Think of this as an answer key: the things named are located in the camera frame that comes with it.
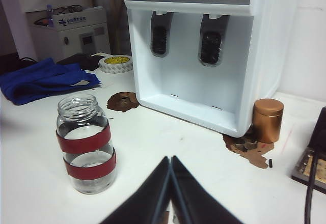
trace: water dispenser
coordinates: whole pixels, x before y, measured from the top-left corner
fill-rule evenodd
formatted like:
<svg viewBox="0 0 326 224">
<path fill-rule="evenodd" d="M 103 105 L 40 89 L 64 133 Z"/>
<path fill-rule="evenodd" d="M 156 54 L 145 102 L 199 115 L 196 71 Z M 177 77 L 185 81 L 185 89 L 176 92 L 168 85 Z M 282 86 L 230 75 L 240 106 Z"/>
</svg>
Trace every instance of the water dispenser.
<svg viewBox="0 0 326 224">
<path fill-rule="evenodd" d="M 125 0 L 136 95 L 230 136 L 279 86 L 297 0 Z"/>
</svg>

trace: glass jar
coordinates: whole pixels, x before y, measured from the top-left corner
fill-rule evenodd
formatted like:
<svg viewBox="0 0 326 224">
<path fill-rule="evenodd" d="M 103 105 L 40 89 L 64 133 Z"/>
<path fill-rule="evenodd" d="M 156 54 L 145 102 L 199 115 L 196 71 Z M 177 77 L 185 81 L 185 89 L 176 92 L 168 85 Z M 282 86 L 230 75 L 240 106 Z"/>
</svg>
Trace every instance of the glass jar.
<svg viewBox="0 0 326 224">
<path fill-rule="evenodd" d="M 66 97 L 58 103 L 58 113 L 57 138 L 72 185 L 86 194 L 107 189 L 115 178 L 116 154 L 96 98 Z"/>
</svg>

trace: black power cord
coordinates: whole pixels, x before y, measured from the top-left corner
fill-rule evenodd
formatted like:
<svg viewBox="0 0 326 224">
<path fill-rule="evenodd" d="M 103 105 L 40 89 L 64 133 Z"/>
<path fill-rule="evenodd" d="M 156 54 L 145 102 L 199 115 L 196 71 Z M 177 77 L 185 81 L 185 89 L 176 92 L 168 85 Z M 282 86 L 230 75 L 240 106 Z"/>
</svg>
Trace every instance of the black power cord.
<svg viewBox="0 0 326 224">
<path fill-rule="evenodd" d="M 56 9 L 53 9 L 54 13 L 56 13 L 57 10 L 59 11 L 59 14 L 63 14 L 67 10 L 69 11 L 69 13 L 74 13 L 82 11 L 82 6 L 74 4 L 69 6 L 58 7 Z"/>
<path fill-rule="evenodd" d="M 317 142 L 315 144 L 312 163 L 310 166 L 309 182 L 308 182 L 306 204 L 305 204 L 305 224 L 310 224 L 312 191 L 315 186 L 315 176 L 317 171 L 319 153 L 321 151 L 324 151 L 325 149 L 326 149 L 326 130 L 322 130 L 318 135 Z"/>
<path fill-rule="evenodd" d="M 47 19 L 47 18 L 44 17 L 44 18 L 40 18 L 40 19 L 38 19 L 38 20 L 35 20 L 35 21 L 34 21 L 34 24 L 35 24 L 35 25 L 47 26 L 47 24 L 44 24 L 43 22 L 40 22 L 40 21 L 43 20 L 43 19 Z"/>
<path fill-rule="evenodd" d="M 35 59 L 33 59 L 33 58 L 30 58 L 30 57 L 23 57 L 23 58 L 21 58 L 20 60 L 29 60 L 29 61 L 33 61 L 33 62 L 37 62 Z"/>
</svg>

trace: blue cloth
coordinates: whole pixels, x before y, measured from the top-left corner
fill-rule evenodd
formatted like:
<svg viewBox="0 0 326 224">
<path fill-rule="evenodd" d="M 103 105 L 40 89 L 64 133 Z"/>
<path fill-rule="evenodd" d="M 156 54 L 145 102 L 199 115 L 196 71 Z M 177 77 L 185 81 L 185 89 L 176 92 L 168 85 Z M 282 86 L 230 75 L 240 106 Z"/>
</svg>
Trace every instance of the blue cloth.
<svg viewBox="0 0 326 224">
<path fill-rule="evenodd" d="M 89 83 L 75 86 L 82 80 Z M 99 83 L 96 75 L 81 70 L 79 64 L 56 65 L 52 58 L 0 76 L 2 93 L 16 105 Z"/>
</svg>

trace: bronze container lid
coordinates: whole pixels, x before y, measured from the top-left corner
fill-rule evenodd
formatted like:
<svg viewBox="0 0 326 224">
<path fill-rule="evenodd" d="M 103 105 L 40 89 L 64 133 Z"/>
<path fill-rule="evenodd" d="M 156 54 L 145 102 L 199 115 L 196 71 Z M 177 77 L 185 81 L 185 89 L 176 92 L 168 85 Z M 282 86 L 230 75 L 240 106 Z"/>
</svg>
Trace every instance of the bronze container lid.
<svg viewBox="0 0 326 224">
<path fill-rule="evenodd" d="M 278 116 L 283 113 L 284 105 L 282 102 L 271 99 L 259 99 L 254 104 L 254 110 L 264 116 Z"/>
</svg>

